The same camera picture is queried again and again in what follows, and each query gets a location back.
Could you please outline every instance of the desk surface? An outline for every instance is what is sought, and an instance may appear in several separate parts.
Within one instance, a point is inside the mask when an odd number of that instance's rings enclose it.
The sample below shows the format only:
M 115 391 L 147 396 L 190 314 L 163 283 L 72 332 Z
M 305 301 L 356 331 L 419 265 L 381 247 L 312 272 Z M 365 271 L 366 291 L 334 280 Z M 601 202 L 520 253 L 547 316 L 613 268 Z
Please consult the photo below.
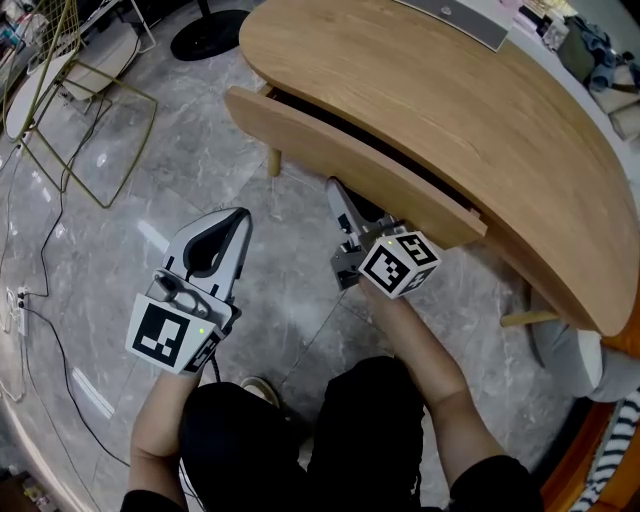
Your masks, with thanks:
M 391 0 L 268 0 L 240 45 L 269 83 L 463 193 L 575 301 L 581 327 L 625 325 L 640 262 L 625 175 L 588 115 L 515 45 L 494 53 Z

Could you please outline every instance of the marble floor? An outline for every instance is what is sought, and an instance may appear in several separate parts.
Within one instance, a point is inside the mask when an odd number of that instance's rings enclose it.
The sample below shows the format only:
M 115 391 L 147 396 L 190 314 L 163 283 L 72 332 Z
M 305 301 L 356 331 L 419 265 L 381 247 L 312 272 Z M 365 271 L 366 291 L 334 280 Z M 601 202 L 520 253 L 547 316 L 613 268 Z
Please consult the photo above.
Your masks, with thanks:
M 212 3 L 214 10 L 229 6 L 252 8 L 250 2 Z M 204 213 L 241 205 L 254 221 L 234 289 L 243 316 L 218 350 L 223 379 L 269 379 L 290 414 L 312 425 L 329 379 L 363 358 L 389 353 L 359 290 L 339 293 L 334 283 L 329 258 L 342 237 L 329 215 L 323 181 L 288 161 L 280 177 L 269 178 L 265 148 L 240 132 L 225 109 L 228 87 L 261 85 L 239 50 L 192 63 L 171 56 L 172 37 L 197 13 L 189 4 L 154 27 L 158 46 L 125 73 L 127 82 L 159 102 L 149 143 L 110 210 L 70 183 L 46 250 L 50 296 L 30 304 L 55 325 L 70 367 L 81 370 L 113 406 L 107 420 L 77 394 L 98 437 L 123 459 L 134 418 L 158 374 L 124 349 L 135 294 L 146 290 L 167 240 Z M 102 199 L 115 190 L 149 114 L 145 100 L 117 89 L 110 94 L 115 106 L 75 165 Z M 95 106 L 83 117 L 56 100 L 43 130 L 54 147 L 68 148 L 62 153 L 69 157 L 94 113 Z M 10 147 L 0 143 L 4 160 Z M 38 154 L 59 173 L 50 157 Z M 13 169 L 14 160 L 0 173 L 0 238 L 10 205 L 0 286 L 3 293 L 20 285 L 43 292 L 40 247 L 59 213 L 58 195 L 28 157 L 20 160 L 15 179 Z M 500 328 L 501 314 L 523 306 L 525 285 L 480 245 L 441 255 L 441 268 L 410 300 L 462 366 L 491 431 L 533 468 L 572 401 L 558 394 L 536 363 L 527 332 Z M 6 318 L 4 303 L 0 315 Z M 0 340 L 0 378 L 17 393 L 20 345 L 15 332 Z M 26 375 L 20 403 L 2 401 L 17 442 L 64 510 L 118 510 L 127 468 L 106 455 L 80 422 L 56 340 L 33 315 L 25 349 L 33 382 Z M 443 505 L 447 489 L 428 417 L 423 426 L 422 502 Z M 193 500 L 190 506 L 198 510 Z

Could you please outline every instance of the wooden desk leg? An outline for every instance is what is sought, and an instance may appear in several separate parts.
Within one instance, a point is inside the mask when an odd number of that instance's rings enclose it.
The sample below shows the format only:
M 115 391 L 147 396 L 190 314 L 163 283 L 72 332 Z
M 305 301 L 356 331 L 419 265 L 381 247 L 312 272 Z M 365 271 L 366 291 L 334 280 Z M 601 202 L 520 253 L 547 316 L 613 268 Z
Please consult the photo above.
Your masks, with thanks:
M 504 315 L 500 319 L 502 327 L 515 327 L 517 325 L 537 324 L 560 318 L 555 311 L 526 311 L 525 313 L 514 313 Z
M 282 151 L 269 146 L 269 154 L 267 156 L 267 170 L 269 176 L 275 178 L 280 174 L 280 160 L 282 159 Z

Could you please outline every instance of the striped fabric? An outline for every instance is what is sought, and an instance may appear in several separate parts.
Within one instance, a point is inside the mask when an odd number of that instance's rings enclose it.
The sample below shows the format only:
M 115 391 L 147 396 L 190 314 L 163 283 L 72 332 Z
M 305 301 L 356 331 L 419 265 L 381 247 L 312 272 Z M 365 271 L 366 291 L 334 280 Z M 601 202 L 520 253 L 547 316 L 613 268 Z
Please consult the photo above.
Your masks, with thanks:
M 591 466 L 584 491 L 573 504 L 569 512 L 586 512 L 598 501 L 602 489 L 607 485 L 631 444 L 640 418 L 640 389 L 622 400 L 616 409 L 606 440 L 596 454 Z

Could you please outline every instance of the sneaker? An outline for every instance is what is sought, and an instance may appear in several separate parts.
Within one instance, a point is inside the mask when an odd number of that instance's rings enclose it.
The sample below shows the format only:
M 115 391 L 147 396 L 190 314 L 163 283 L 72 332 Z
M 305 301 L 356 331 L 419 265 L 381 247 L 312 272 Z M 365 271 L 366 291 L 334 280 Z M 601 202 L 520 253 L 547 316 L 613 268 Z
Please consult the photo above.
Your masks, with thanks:
M 278 395 L 276 395 L 274 389 L 264 379 L 261 379 L 260 377 L 247 377 L 242 381 L 240 387 L 252 395 L 269 402 L 277 409 L 280 409 L 280 400 L 278 400 Z

